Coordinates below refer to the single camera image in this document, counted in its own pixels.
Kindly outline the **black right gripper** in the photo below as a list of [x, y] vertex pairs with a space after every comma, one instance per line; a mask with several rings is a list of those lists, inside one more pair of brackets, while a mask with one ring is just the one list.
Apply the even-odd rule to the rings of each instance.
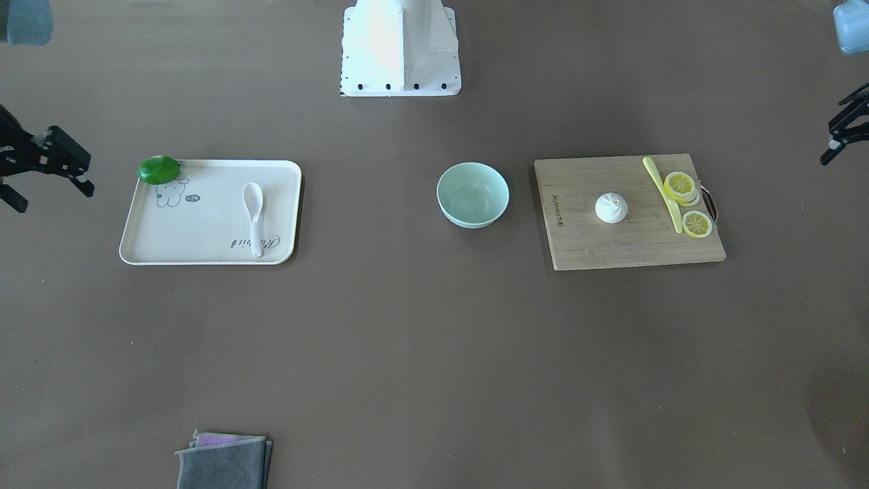
[[4, 106], [1, 106], [1, 177], [30, 171], [68, 179], [87, 198], [93, 197], [95, 185], [87, 179], [91, 155], [62, 128], [50, 125], [33, 135], [25, 130]]

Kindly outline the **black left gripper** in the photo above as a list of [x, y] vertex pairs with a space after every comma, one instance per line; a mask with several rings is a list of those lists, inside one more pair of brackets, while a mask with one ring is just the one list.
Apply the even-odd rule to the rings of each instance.
[[830, 140], [828, 148], [819, 158], [820, 164], [829, 165], [851, 143], [868, 139], [868, 122], [854, 124], [868, 115], [868, 84], [865, 83], [838, 102], [843, 108], [828, 122]]

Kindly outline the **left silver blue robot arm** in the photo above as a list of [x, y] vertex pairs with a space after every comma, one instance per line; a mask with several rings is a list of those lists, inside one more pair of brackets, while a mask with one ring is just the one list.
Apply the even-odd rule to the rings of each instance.
[[[868, 2], [845, 1], [834, 8], [834, 25], [839, 50], [845, 55], [866, 53], [868, 50]], [[842, 107], [828, 121], [828, 148], [819, 158], [820, 164], [829, 165], [848, 145], [868, 139], [868, 123], [855, 121], [868, 115], [868, 84], [838, 102]]]

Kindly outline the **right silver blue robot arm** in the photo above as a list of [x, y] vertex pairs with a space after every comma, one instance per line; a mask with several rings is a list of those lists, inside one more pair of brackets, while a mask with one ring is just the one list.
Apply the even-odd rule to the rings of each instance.
[[[49, 1], [2, 1], [2, 41], [11, 46], [45, 46], [52, 39]], [[1, 177], [37, 171], [69, 180], [87, 198], [95, 185], [87, 179], [91, 154], [62, 128], [50, 125], [33, 135], [1, 107]]]

